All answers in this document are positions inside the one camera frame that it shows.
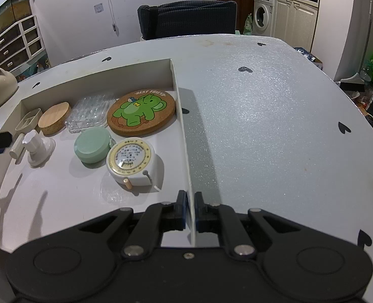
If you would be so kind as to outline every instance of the wooden lid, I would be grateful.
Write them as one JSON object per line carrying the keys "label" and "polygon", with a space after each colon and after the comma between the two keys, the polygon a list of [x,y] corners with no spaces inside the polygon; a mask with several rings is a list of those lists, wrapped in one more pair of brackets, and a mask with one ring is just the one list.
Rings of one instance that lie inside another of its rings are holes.
{"label": "wooden lid", "polygon": [[64,121],[70,112],[71,108],[68,103],[54,105],[40,117],[38,126],[44,135],[54,134],[64,127]]}
{"label": "wooden lid", "polygon": [[107,122],[121,136],[138,136],[164,126],[175,112],[175,100],[161,90],[138,90],[117,100],[108,110]]}

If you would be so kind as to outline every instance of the green plastic bag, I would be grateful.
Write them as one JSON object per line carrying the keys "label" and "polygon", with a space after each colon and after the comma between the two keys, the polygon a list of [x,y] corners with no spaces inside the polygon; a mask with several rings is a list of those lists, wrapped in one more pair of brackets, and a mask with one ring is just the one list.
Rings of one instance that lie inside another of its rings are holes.
{"label": "green plastic bag", "polygon": [[249,14],[245,20],[244,35],[252,35],[252,14]]}

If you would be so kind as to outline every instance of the green elephant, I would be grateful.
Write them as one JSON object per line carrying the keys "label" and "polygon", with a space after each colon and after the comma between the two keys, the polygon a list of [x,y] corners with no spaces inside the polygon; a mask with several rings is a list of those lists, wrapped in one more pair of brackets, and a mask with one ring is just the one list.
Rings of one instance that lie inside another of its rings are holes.
{"label": "green elephant", "polygon": [[127,126],[137,126],[140,118],[144,116],[146,121],[154,119],[154,112],[161,111],[167,103],[160,97],[153,94],[141,96],[137,100],[130,97],[127,102],[120,105],[120,108],[113,113],[113,117],[123,117]]}

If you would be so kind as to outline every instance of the fish tank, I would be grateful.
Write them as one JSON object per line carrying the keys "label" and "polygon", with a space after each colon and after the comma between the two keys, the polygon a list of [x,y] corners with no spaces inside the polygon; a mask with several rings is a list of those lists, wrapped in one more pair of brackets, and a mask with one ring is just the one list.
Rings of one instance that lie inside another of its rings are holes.
{"label": "fish tank", "polygon": [[13,23],[31,15],[29,0],[6,0],[0,6],[0,34]]}

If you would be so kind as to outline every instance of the washing machine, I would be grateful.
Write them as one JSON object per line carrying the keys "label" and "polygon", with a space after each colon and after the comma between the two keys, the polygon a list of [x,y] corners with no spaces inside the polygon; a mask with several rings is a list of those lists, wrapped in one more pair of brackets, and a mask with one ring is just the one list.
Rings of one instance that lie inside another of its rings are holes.
{"label": "washing machine", "polygon": [[252,34],[270,36],[276,0],[254,0]]}

